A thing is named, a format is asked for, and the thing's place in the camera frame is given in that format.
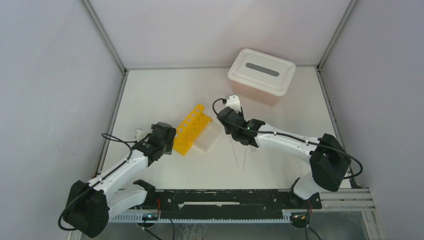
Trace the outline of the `white plastic bin lid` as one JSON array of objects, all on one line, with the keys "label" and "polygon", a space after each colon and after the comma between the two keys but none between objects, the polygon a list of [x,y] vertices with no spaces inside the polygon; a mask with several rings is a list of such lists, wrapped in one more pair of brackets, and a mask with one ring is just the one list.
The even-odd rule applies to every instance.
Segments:
[{"label": "white plastic bin lid", "polygon": [[282,97],[286,94],[296,69],[291,61],[244,48],[227,76],[236,83]]}]

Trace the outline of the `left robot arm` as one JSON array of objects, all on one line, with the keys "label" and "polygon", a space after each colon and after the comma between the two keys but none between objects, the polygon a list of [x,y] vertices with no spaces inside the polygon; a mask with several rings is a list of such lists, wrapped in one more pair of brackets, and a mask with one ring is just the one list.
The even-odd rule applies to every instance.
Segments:
[{"label": "left robot arm", "polygon": [[80,231],[94,238],[122,212],[140,205],[145,209],[153,207],[157,196],[152,184],[141,179],[125,184],[163,155],[171,155],[176,134],[177,130],[164,122],[152,124],[150,132],[139,140],[125,141],[102,133],[104,139],[124,144],[129,153],[104,173],[71,186],[57,220],[59,229]]}]

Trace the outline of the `yellow test tube rack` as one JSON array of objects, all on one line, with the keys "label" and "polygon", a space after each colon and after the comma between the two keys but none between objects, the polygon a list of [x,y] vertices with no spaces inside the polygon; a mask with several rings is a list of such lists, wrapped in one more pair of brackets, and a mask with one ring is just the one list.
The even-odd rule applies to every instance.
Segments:
[{"label": "yellow test tube rack", "polygon": [[173,149],[182,156],[185,156],[188,153],[195,140],[203,132],[208,123],[213,121],[210,116],[204,113],[204,110],[204,105],[196,105],[196,107],[176,128],[176,137],[173,141]]}]

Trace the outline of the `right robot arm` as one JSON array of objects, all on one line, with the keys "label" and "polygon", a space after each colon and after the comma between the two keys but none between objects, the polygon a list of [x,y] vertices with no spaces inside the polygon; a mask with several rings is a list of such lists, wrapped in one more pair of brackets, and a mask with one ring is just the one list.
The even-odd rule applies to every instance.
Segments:
[{"label": "right robot arm", "polygon": [[321,137],[307,137],[286,132],[262,120],[245,120],[241,112],[225,107],[216,114],[225,132],[245,146],[274,149],[290,154],[310,167],[309,173],[299,177],[292,186],[289,203],[302,208],[309,198],[323,191],[337,192],[351,164],[346,151],[337,139],[325,133]]}]

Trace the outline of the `pink plastic bin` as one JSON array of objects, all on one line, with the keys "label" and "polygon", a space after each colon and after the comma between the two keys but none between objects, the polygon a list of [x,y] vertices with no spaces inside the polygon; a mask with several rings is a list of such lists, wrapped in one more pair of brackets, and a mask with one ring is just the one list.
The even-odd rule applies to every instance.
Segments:
[{"label": "pink plastic bin", "polygon": [[231,87],[235,94],[242,95],[268,106],[275,106],[282,98],[281,96],[276,96],[235,81],[231,82]]}]

